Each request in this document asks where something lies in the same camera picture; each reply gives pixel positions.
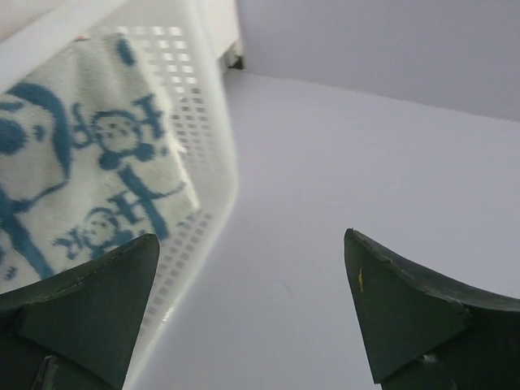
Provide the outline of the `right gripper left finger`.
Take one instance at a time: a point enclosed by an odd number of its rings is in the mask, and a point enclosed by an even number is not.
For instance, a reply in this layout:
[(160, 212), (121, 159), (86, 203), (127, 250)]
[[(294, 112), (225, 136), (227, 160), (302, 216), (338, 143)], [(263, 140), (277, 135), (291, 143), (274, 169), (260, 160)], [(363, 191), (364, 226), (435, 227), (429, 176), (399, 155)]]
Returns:
[(3, 389), (121, 389), (156, 275), (145, 234), (1, 295)]

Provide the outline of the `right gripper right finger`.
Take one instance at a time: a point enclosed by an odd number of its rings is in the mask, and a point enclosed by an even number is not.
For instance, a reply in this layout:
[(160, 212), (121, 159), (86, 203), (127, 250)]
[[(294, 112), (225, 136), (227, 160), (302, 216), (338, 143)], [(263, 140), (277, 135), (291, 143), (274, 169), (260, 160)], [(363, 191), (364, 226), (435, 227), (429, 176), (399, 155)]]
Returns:
[(344, 264), (375, 384), (519, 387), (517, 298), (442, 275), (352, 228)]

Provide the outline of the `white blue print towel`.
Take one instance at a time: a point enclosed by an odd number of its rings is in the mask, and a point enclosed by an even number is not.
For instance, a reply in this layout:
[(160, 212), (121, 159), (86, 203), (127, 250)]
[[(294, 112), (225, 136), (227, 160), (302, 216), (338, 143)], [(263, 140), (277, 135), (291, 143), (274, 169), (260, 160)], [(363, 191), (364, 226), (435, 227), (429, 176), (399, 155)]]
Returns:
[(199, 210), (171, 113), (119, 33), (72, 42), (1, 96), (3, 292), (166, 240)]

